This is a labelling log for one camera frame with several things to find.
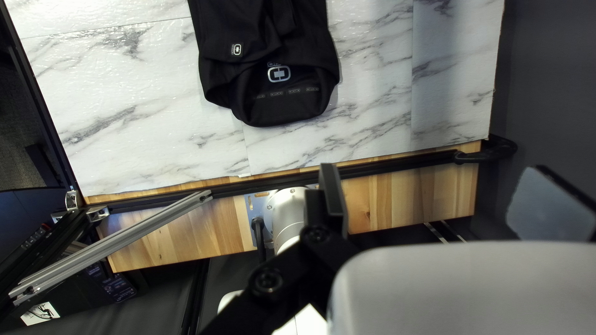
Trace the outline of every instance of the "wooden panel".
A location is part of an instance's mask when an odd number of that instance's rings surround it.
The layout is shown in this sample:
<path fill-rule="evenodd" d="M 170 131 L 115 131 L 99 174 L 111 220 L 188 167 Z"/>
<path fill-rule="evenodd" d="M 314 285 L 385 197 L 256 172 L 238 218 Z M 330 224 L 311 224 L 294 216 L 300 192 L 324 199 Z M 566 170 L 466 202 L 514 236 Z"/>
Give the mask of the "wooden panel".
<path fill-rule="evenodd" d="M 423 152 L 451 148 L 475 152 L 480 150 L 480 141 Z M 344 180 L 349 231 L 354 234 L 472 215 L 477 169 L 476 164 L 448 164 Z M 158 210 L 111 215 L 98 227 L 100 237 L 129 227 Z M 113 271 L 120 272 L 254 249 L 244 197 L 236 196 L 212 200 L 113 253 L 108 259 Z"/>
<path fill-rule="evenodd" d="M 244 197 L 212 200 L 108 256 L 114 272 L 253 250 Z M 127 228 L 160 209 L 110 215 L 100 238 Z"/>
<path fill-rule="evenodd" d="M 480 149 L 478 142 L 459 147 Z M 478 166 L 439 165 L 342 182 L 350 233 L 460 218 L 474 213 Z"/>

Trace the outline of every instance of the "screw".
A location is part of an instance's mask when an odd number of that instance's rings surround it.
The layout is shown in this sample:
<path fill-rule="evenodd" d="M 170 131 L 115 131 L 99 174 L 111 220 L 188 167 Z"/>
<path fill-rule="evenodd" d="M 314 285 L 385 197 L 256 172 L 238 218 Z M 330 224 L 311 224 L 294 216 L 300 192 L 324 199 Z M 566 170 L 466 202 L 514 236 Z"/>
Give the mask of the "screw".
<path fill-rule="evenodd" d="M 306 233 L 306 235 L 311 242 L 322 243 L 327 241 L 329 232 L 326 229 L 320 227 L 313 227 Z"/>
<path fill-rule="evenodd" d="M 283 280 L 277 269 L 263 269 L 254 278 L 254 287 L 261 293 L 273 293 L 277 291 Z"/>

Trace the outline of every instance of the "gray marble veining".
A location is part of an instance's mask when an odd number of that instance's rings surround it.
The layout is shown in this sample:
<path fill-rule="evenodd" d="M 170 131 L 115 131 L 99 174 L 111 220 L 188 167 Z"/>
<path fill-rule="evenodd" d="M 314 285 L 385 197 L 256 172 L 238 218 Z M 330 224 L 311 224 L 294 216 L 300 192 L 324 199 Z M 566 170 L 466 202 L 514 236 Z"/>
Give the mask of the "gray marble veining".
<path fill-rule="evenodd" d="M 249 172 L 240 122 L 201 94 L 190 18 L 23 46 L 84 195 Z"/>
<path fill-rule="evenodd" d="M 488 136 L 501 0 L 414 0 L 411 150 Z"/>
<path fill-rule="evenodd" d="M 190 17 L 186 0 L 4 0 L 21 38 Z"/>
<path fill-rule="evenodd" d="M 323 115 L 271 128 L 204 99 L 184 0 L 7 5 L 86 196 L 488 132 L 503 0 L 328 0 L 340 84 Z"/>
<path fill-rule="evenodd" d="M 332 0 L 327 7 L 341 82 L 320 117 L 244 126 L 253 174 L 409 149 L 411 0 Z"/>

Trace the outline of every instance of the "ogio logo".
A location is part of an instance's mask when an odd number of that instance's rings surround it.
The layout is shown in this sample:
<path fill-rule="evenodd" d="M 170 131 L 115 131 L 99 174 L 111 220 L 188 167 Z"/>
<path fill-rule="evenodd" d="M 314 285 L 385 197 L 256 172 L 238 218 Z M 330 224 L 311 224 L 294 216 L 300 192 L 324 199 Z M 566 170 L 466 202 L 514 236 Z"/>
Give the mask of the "ogio logo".
<path fill-rule="evenodd" d="M 242 43 L 232 44 L 232 56 L 236 56 L 236 57 L 242 56 Z"/>
<path fill-rule="evenodd" d="M 272 83 L 288 80 L 290 78 L 290 68 L 285 65 L 270 67 L 267 71 L 267 77 Z"/>

